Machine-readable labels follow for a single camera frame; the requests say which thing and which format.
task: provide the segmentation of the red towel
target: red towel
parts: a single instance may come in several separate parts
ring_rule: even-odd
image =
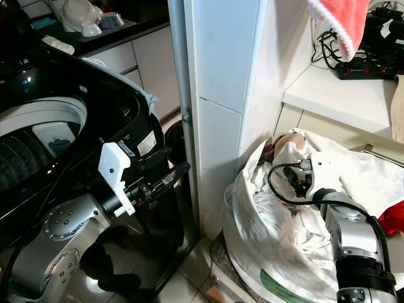
[[[404,201],[389,207],[380,216],[379,222],[389,237],[394,232],[404,232]]]
[[[370,0],[307,0],[309,8],[337,32],[343,61],[351,61],[364,35]]]

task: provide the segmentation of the connector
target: connector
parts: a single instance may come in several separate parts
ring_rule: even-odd
[[[300,171],[312,170],[310,159],[301,160],[299,163],[296,164],[296,167],[298,167]]]

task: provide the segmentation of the washing machine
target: washing machine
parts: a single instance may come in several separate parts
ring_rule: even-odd
[[[114,195],[97,170],[103,142],[124,143],[138,158],[164,147],[161,125],[146,96],[119,75],[46,46],[17,1],[1,1],[2,252],[11,249],[27,231],[57,178],[60,180],[40,218],[58,203],[80,193],[90,193],[103,201]],[[168,171],[169,164],[164,159],[145,171],[135,172],[129,181],[143,178],[153,184]],[[134,232],[131,239],[136,242],[139,238],[143,249],[137,253],[148,255],[148,265],[143,265],[142,273],[137,273],[134,265],[128,272],[147,280],[142,287],[151,296],[184,238],[174,189],[157,198],[154,206],[152,210],[140,208],[133,218],[127,216],[116,224],[126,226],[129,234]]]

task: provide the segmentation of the washing machine drum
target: washing machine drum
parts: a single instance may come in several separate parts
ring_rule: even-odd
[[[84,103],[71,97],[29,100],[0,114],[0,193],[62,155],[87,118]]]

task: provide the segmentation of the pink fabric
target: pink fabric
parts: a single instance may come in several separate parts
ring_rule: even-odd
[[[346,61],[352,60],[362,41],[370,0],[307,1],[337,31],[340,50],[345,55],[343,58]],[[338,24],[343,29],[339,32]]]

